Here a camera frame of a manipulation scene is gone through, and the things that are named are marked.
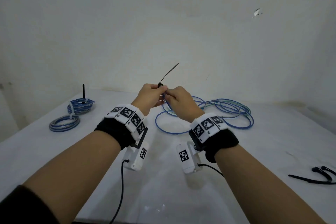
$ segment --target black and white square marker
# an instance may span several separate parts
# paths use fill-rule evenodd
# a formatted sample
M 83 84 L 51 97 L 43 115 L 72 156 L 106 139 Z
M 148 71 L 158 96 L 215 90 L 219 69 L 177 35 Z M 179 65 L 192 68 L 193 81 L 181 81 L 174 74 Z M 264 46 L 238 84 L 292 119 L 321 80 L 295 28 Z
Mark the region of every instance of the black and white square marker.
M 134 124 L 135 127 L 137 127 L 140 123 L 141 119 L 137 114 L 133 115 L 131 122 Z
M 111 112 L 119 112 L 123 107 L 122 106 L 117 106 L 115 108 L 113 108 L 113 110 Z
M 193 129 L 193 131 L 197 137 L 200 137 L 204 133 L 203 128 L 199 124 Z
M 214 126 L 214 124 L 209 118 L 207 118 L 206 120 L 203 120 L 201 124 L 205 128 L 205 130 L 208 130 L 209 128 L 212 128 Z
M 137 130 L 137 132 L 138 132 L 139 134 L 141 134 L 142 131 L 143 131 L 145 128 L 146 128 L 146 127 L 145 127 L 144 123 L 141 122 L 141 124 L 136 128 L 136 130 Z
M 223 123 L 223 121 L 222 121 L 218 116 L 213 116 L 213 117 L 211 117 L 211 119 L 212 119 L 216 124 Z
M 123 115 L 123 116 L 125 116 L 125 117 L 127 117 L 127 118 L 131 117 L 131 115 L 132 115 L 133 113 L 134 113 L 134 111 L 128 109 L 127 107 L 125 107 L 125 108 L 120 112 L 121 115 Z
M 180 154 L 180 158 L 181 158 L 182 162 L 189 159 L 188 154 L 187 154 L 187 150 L 183 150 L 183 151 L 179 152 L 179 154 Z
M 142 148 L 141 153 L 140 153 L 140 158 L 145 159 L 147 150 L 145 148 Z

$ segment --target black sleeve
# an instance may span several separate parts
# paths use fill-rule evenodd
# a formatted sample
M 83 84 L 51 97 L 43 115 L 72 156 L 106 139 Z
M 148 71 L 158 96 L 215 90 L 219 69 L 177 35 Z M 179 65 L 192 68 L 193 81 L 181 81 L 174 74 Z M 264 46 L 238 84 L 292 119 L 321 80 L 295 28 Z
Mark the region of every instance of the black sleeve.
M 0 218 L 3 223 L 59 224 L 48 206 L 23 185 L 0 202 Z

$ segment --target white table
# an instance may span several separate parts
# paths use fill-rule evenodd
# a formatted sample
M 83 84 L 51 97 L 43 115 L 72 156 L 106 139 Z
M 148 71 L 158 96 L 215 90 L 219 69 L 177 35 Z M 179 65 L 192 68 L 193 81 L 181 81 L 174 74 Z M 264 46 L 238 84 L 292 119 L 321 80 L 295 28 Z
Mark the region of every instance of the white table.
M 64 103 L 0 144 L 0 200 L 47 161 L 93 131 L 112 107 L 130 103 L 136 96 L 103 90 L 87 90 L 87 95 L 96 102 L 91 112 L 80 117 L 78 127 L 63 133 L 48 129 L 50 121 L 67 113 L 68 103 Z M 324 177 L 311 171 L 312 167 L 326 165 L 336 171 L 336 136 L 293 109 L 247 105 L 252 110 L 255 125 L 244 131 L 233 129 L 240 144 L 327 223 L 336 223 L 335 185 L 308 184 L 287 176 L 295 174 L 323 180 Z M 184 175 L 176 145 L 191 139 L 188 134 L 172 136 L 159 131 L 154 119 L 161 110 L 157 107 L 149 114 L 147 137 L 152 145 L 142 170 L 124 169 L 124 200 L 116 220 L 131 223 L 248 223 L 226 181 L 218 173 L 204 167 L 202 171 Z M 178 118 L 164 114 L 159 119 L 162 127 L 170 131 L 188 129 L 188 123 Z M 76 220 L 106 222 L 113 217 L 120 201 L 120 166 L 124 151 L 111 165 Z M 204 153 L 200 156 L 203 163 L 209 164 Z

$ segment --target loose blue cable loop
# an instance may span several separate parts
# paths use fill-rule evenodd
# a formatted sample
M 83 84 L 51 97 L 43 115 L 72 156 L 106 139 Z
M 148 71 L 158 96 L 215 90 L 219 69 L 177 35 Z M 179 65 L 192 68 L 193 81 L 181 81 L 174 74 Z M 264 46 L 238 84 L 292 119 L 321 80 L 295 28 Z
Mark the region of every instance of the loose blue cable loop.
M 204 101 L 203 99 L 201 99 L 199 97 L 196 97 L 196 96 L 192 96 L 192 97 L 201 100 L 201 101 L 199 101 L 199 100 L 194 99 L 194 101 L 196 103 L 199 103 L 198 106 L 202 110 L 204 110 L 208 106 L 214 105 L 221 112 L 233 114 L 233 116 L 229 116 L 229 117 L 219 116 L 220 118 L 222 118 L 222 120 L 225 122 L 225 124 L 227 124 L 231 128 L 237 128 L 237 129 L 243 129 L 244 130 L 244 129 L 249 129 L 254 125 L 254 119 L 251 115 L 250 108 L 248 108 L 246 105 L 243 105 L 242 103 L 239 103 L 239 102 L 231 100 L 231 99 L 226 99 L 226 98 L 218 98 L 216 100 Z M 162 108 L 163 108 L 164 111 L 160 112 L 155 118 L 155 124 L 156 124 L 158 129 L 160 129 L 162 132 L 165 132 L 165 133 L 170 134 L 170 135 L 181 135 L 181 134 L 185 134 L 185 133 L 189 132 L 189 130 L 187 130 L 185 132 L 172 133 L 172 132 L 168 132 L 168 131 L 165 131 L 162 128 L 160 128 L 159 125 L 157 124 L 157 119 L 160 115 L 162 115 L 164 113 L 167 113 L 171 116 L 177 117 L 177 115 L 174 113 L 174 111 L 171 108 L 170 108 L 170 110 L 166 110 L 164 105 L 162 105 Z M 234 125 L 228 123 L 225 120 L 225 119 L 237 118 L 238 116 L 244 116 L 249 121 L 249 125 L 246 126 L 246 127 L 238 127 L 238 126 L 234 126 Z
M 57 118 L 57 119 L 53 120 L 49 124 L 49 129 L 51 131 L 53 131 L 53 132 L 64 132 L 64 131 L 68 131 L 70 129 L 75 128 L 80 123 L 79 115 L 89 112 L 92 108 L 93 103 L 94 103 L 93 100 L 85 99 L 85 98 L 78 98 L 78 99 L 72 100 L 70 102 L 73 106 L 74 114 L 72 112 L 71 106 L 68 105 L 67 109 L 68 109 L 68 113 L 70 115 L 64 115 L 60 118 Z M 63 123 L 63 124 L 58 124 L 63 120 L 69 120 L 69 122 Z
M 91 110 L 91 107 L 94 103 L 91 99 L 85 99 L 85 98 L 78 98 L 75 100 L 70 101 L 73 106 L 73 110 L 75 114 L 84 114 Z M 68 113 L 72 113 L 71 106 L 68 105 Z

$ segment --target blue cable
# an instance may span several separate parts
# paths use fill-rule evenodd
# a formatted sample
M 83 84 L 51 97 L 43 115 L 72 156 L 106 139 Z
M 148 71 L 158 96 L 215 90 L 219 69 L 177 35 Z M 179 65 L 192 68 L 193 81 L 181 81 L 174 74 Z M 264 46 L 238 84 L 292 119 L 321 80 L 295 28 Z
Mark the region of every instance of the blue cable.
M 237 102 L 237 101 L 234 101 L 234 100 L 231 100 L 231 99 L 226 99 L 226 98 L 218 98 L 216 100 L 210 100 L 210 101 L 204 101 L 203 99 L 199 98 L 199 97 L 196 97 L 196 96 L 192 96 L 193 98 L 197 98 L 199 100 L 195 100 L 194 101 L 196 103 L 199 103 L 198 106 L 204 110 L 206 107 L 208 106 L 211 106 L 211 105 L 214 105 L 218 110 L 220 110 L 221 112 L 224 112 L 224 113 L 229 113 L 229 114 L 233 114 L 233 116 L 229 116 L 229 117 L 225 117 L 225 116 L 219 116 L 220 118 L 222 118 L 222 120 L 225 122 L 225 124 L 227 124 L 229 127 L 231 128 L 237 128 L 237 129 L 249 129 L 251 128 L 253 125 L 254 125 L 254 119 L 251 115 L 251 110 Z M 170 134 L 170 135 L 181 135 L 181 134 L 185 134 L 185 133 L 188 133 L 189 130 L 185 131 L 185 132 L 180 132 L 180 133 L 172 133 L 172 132 L 168 132 L 168 131 L 165 131 L 163 130 L 162 128 L 159 127 L 159 125 L 157 124 L 157 119 L 160 115 L 164 114 L 164 113 L 167 113 L 171 116 L 175 116 L 177 117 L 177 115 L 174 113 L 174 111 L 172 110 L 172 108 L 170 107 L 169 103 L 166 102 L 168 107 L 170 108 L 170 110 L 166 110 L 164 105 L 162 105 L 162 108 L 163 108 L 163 112 L 160 112 L 156 118 L 155 118 L 155 124 L 156 124 L 156 127 L 158 129 L 160 129 L 162 132 L 164 133 L 167 133 L 167 134 Z M 246 127 L 238 127 L 238 126 L 234 126 L 230 123 L 228 123 L 225 119 L 233 119 L 233 118 L 236 118 L 238 116 L 244 116 L 248 121 L 249 121 L 249 125 L 246 126 Z
M 70 115 L 64 115 L 50 122 L 49 129 L 51 131 L 64 132 L 77 127 L 77 125 L 80 123 L 79 115 L 89 112 L 94 101 L 91 99 L 78 98 L 70 101 L 70 103 L 73 106 L 73 111 L 71 105 L 68 105 L 67 109 Z M 58 125 L 58 123 L 63 120 L 69 120 L 69 122 Z

